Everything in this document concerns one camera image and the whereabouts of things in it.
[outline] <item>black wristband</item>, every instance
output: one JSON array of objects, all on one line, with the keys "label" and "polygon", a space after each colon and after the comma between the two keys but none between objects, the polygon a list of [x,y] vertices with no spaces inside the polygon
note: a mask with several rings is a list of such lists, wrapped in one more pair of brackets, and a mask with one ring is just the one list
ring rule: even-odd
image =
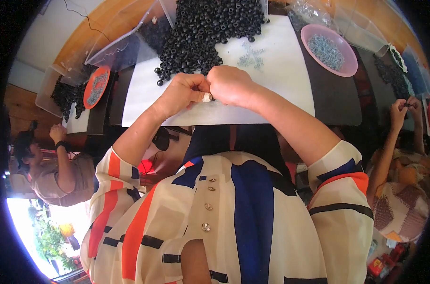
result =
[{"label": "black wristband", "polygon": [[70,151],[70,144],[67,143],[67,142],[65,142],[65,141],[59,141],[59,142],[57,142],[57,144],[56,144],[56,151],[59,148],[59,146],[64,146],[65,151],[67,151],[67,152]]}]

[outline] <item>bowl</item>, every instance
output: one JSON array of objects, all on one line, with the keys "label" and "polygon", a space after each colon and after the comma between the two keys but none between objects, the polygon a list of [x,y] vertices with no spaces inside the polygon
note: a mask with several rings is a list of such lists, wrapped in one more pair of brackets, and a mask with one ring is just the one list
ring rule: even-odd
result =
[{"label": "bowl", "polygon": [[[302,31],[300,32],[300,35],[302,37],[302,42],[306,50],[314,58],[314,60],[320,64],[320,66],[332,72],[333,74],[336,74],[341,77],[352,77],[355,75],[358,69],[357,58],[355,56],[354,51],[352,50],[352,47],[347,43],[347,41],[342,36],[340,36],[335,31],[332,31],[331,29],[325,26],[315,25],[315,24],[304,26]],[[323,64],[311,52],[311,50],[308,47],[308,41],[314,35],[326,36],[336,45],[336,47],[339,49],[341,54],[343,54],[344,64],[339,71],[333,70],[332,68]]]}]

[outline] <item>person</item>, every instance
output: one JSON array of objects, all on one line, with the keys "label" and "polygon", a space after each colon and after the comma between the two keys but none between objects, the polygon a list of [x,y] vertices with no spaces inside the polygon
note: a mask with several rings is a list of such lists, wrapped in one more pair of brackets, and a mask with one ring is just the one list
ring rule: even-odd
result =
[{"label": "person", "polygon": [[[413,149],[398,135],[410,111],[414,120]],[[430,157],[423,142],[421,101],[411,96],[398,99],[390,109],[391,128],[382,149],[371,158],[368,204],[374,227],[397,242],[416,241],[422,233],[430,207]]]},{"label": "person", "polygon": [[87,201],[94,190],[92,157],[78,154],[70,160],[63,143],[66,133],[66,128],[61,124],[54,125],[49,133],[56,144],[57,159],[43,160],[33,130],[21,131],[13,147],[19,168],[30,175],[32,190],[43,201],[59,206]]},{"label": "person", "polygon": [[[208,126],[195,127],[182,169],[139,200],[129,195],[158,127],[205,93],[258,113],[285,137],[317,189],[308,208],[259,140],[229,151],[220,131],[198,134]],[[245,71],[179,73],[98,164],[82,265],[98,284],[363,283],[373,216],[360,161],[355,147]]]}]

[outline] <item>patterned blouse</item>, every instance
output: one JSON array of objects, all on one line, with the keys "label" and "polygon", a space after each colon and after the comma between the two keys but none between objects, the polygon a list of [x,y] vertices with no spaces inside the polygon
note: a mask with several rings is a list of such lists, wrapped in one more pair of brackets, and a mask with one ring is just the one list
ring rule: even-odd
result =
[{"label": "patterned blouse", "polygon": [[143,197],[139,172],[108,150],[81,248],[95,284],[182,283],[180,254],[203,240],[212,283],[363,283],[373,216],[361,155],[345,141],[292,183],[245,152],[192,159]]}]

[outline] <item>silver button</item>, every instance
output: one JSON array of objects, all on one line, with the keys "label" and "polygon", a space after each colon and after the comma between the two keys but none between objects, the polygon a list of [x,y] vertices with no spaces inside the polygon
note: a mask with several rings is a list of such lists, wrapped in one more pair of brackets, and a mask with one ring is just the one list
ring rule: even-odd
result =
[{"label": "silver button", "polygon": [[210,231],[210,225],[207,223],[202,223],[202,230],[204,232],[209,232]]}]

